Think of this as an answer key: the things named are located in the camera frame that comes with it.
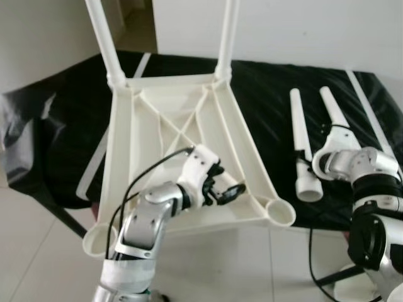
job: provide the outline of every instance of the white wall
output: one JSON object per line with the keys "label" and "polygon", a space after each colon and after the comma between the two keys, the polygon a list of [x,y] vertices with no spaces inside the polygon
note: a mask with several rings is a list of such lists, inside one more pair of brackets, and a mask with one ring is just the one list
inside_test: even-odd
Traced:
{"label": "white wall", "polygon": [[[217,57],[224,2],[153,0],[159,52]],[[402,1],[241,0],[234,58],[401,81]]]}
{"label": "white wall", "polygon": [[[119,34],[116,0],[103,0]],[[0,0],[0,92],[23,87],[99,52],[84,0]]]}

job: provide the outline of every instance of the black plastic sheet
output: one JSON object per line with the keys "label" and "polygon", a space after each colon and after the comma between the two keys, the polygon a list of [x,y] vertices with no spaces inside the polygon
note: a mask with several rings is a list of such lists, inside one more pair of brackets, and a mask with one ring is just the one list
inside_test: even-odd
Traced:
{"label": "black plastic sheet", "polygon": [[[128,77],[134,74],[141,56],[119,53]],[[216,63],[211,59],[152,55],[143,76],[212,73]],[[19,98],[25,100],[38,95],[34,103],[13,103],[14,109],[9,110],[12,115],[8,115],[7,125],[0,130],[8,150],[7,171],[13,188],[32,194],[35,186],[39,189],[38,184],[46,184],[55,202],[66,208],[84,208],[99,201],[103,164],[89,187],[89,201],[78,198],[76,189],[108,126],[111,92],[105,75],[103,61],[96,56],[36,84],[36,94],[30,93],[27,89],[31,87],[27,87],[6,96],[6,99],[16,99],[20,94]],[[373,74],[357,72],[356,76],[402,165],[403,114]],[[361,145],[379,148],[345,71],[233,61],[231,86],[277,193],[297,212],[295,225],[347,230],[353,201],[349,184],[324,181],[325,196],[316,203],[303,203],[295,195],[289,97],[292,88],[300,89],[312,151],[323,146],[326,136],[321,133],[322,125],[330,123],[319,94],[322,86],[330,87]],[[54,93],[48,116],[43,117],[44,104]],[[22,133],[26,129],[30,131],[24,137]],[[31,156],[31,164],[17,156],[19,145],[31,146],[25,152]],[[317,217],[323,211],[327,213]]]}

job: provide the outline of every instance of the black cable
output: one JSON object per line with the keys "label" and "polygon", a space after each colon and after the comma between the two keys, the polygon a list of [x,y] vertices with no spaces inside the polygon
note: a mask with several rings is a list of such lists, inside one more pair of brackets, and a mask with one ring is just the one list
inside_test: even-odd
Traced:
{"label": "black cable", "polygon": [[[137,192],[137,193],[131,195],[129,198],[127,198],[126,201],[125,201],[125,205],[126,205],[126,203],[127,203],[128,201],[132,200],[132,199],[133,199],[134,197],[136,197],[137,195],[139,195],[139,192]],[[110,245],[110,242],[111,242],[112,225],[113,225],[113,222],[115,221],[116,215],[118,214],[118,212],[119,212],[119,210],[120,210],[121,207],[122,207],[122,206],[118,206],[118,208],[115,210],[115,212],[114,212],[114,214],[113,214],[113,216],[112,216],[111,221],[109,222],[108,234],[107,234],[107,236],[106,236],[105,259],[109,259],[109,245]]]}
{"label": "black cable", "polygon": [[120,205],[119,230],[121,230],[121,229],[122,229],[122,226],[123,226],[123,215],[124,215],[124,213],[125,213],[125,203],[126,203],[126,200],[128,199],[127,196],[128,196],[128,194],[129,194],[130,190],[131,190],[131,189],[134,187],[134,185],[136,184],[136,182],[139,181],[142,177],[144,177],[144,176],[145,176],[147,173],[149,173],[151,170],[155,169],[155,168],[158,167],[159,165],[161,165],[161,164],[163,164],[164,162],[166,162],[168,159],[170,159],[170,158],[172,158],[172,157],[174,157],[174,156],[176,156],[176,155],[178,155],[178,154],[180,154],[180,153],[183,153],[183,152],[191,153],[192,151],[193,151],[193,147],[183,148],[183,149],[180,149],[180,150],[178,150],[178,151],[175,151],[175,152],[169,154],[168,156],[165,156],[163,159],[159,160],[159,161],[156,162],[154,165],[152,165],[151,167],[149,167],[148,169],[146,169],[145,171],[143,171],[143,173],[141,173],[139,176],[137,176],[137,177],[132,181],[132,183],[129,185],[129,187],[128,187],[127,190],[126,190],[126,193],[125,193],[125,195],[124,195],[124,197],[123,197],[123,200],[122,200],[122,204]]}
{"label": "black cable", "polygon": [[[317,215],[315,215],[314,218],[318,218],[320,215],[330,213],[330,212],[333,212],[333,211],[336,211],[336,210],[340,210],[340,209],[345,208],[347,206],[350,206],[350,205],[344,205],[344,206],[340,206],[340,207],[337,207],[337,208],[334,208],[334,209],[331,209],[331,210],[328,210],[328,211],[322,211],[322,212],[318,213]],[[324,293],[325,296],[327,296],[330,300],[332,300],[334,302],[340,302],[340,301],[336,300],[333,296],[331,296],[327,291],[325,291],[324,288],[317,282],[317,279],[314,276],[314,271],[312,269],[312,237],[313,237],[313,232],[314,232],[314,229],[312,227],[309,228],[309,245],[308,245],[309,256],[308,257],[309,257],[309,272],[310,272],[310,276],[311,276],[312,280],[314,281],[315,285],[322,291],[322,293]],[[382,297],[378,296],[375,299],[371,300],[370,302],[378,302],[380,300],[382,300]]]}

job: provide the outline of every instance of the white stripe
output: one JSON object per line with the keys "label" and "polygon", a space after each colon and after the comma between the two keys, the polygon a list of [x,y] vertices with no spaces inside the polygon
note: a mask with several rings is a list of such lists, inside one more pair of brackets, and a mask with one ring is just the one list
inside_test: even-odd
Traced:
{"label": "white stripe", "polygon": [[[360,83],[358,82],[354,72],[352,70],[346,70],[346,73],[347,73],[348,78],[350,79],[350,82],[352,83],[352,85],[354,87],[355,93],[357,93],[358,99],[360,100],[361,105],[363,106],[368,119],[370,120],[372,129],[375,133],[375,136],[377,137],[377,140],[378,140],[383,152],[385,152],[387,155],[396,159],[396,156],[393,153],[392,147],[389,145],[389,142],[382,130],[382,127],[380,126],[380,123],[379,123],[377,117],[375,116],[375,113],[372,110],[370,102],[366,98],[366,95],[365,95],[363,89],[361,88]],[[400,168],[400,166],[399,166],[399,174],[400,174],[400,177],[403,179],[403,172],[402,172],[402,169]]]}
{"label": "white stripe", "polygon": [[[150,59],[150,56],[151,53],[143,54],[143,57],[141,58],[141,61],[137,66],[137,70],[133,78],[142,77],[144,69],[147,66],[147,63]],[[89,161],[86,170],[82,174],[79,184],[77,186],[76,195],[83,200],[89,200],[87,197],[88,188],[94,179],[95,173],[98,170],[98,167],[101,164],[103,157],[105,156],[106,146],[108,143],[108,131],[109,127],[103,134],[102,139],[99,142],[98,146],[96,147],[96,150],[93,156],[91,157],[91,160]]]}

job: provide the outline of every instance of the white plastic tube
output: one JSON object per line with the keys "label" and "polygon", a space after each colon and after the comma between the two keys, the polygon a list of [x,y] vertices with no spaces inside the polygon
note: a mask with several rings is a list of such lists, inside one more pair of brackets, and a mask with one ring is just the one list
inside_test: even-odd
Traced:
{"label": "white plastic tube", "polygon": [[219,61],[215,68],[215,77],[219,80],[228,79],[231,75],[232,49],[234,48],[238,13],[239,0],[227,0],[221,34]]}
{"label": "white plastic tube", "polygon": [[[290,91],[292,130],[294,137],[294,150],[302,151],[305,159],[312,161],[307,126],[305,124],[304,110],[302,108],[300,91],[294,88]],[[295,191],[299,200],[306,202],[318,201],[323,197],[320,180],[310,171],[310,166],[297,159],[297,181]]]}
{"label": "white plastic tube", "polygon": [[86,0],[86,4],[99,49],[101,50],[102,58],[105,63],[108,84],[111,87],[123,86],[126,83],[126,77],[120,67],[115,44],[113,43],[101,0]]}
{"label": "white plastic tube", "polygon": [[336,100],[330,89],[327,86],[324,86],[320,89],[321,96],[327,112],[329,113],[330,119],[332,121],[332,125],[341,125],[345,127],[349,127],[346,118],[343,115],[339,105],[337,104]]}

